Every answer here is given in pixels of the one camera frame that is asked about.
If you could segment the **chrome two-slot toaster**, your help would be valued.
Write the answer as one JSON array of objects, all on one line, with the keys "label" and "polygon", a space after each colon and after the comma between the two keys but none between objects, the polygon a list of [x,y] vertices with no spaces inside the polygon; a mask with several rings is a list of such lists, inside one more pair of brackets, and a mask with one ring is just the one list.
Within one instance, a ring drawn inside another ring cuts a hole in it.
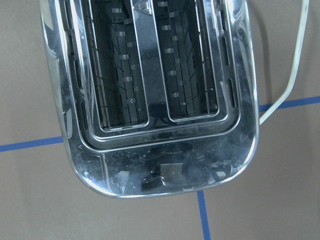
[{"label": "chrome two-slot toaster", "polygon": [[77,177],[115,198],[240,175],[259,107],[245,0],[41,0],[48,69]]}]

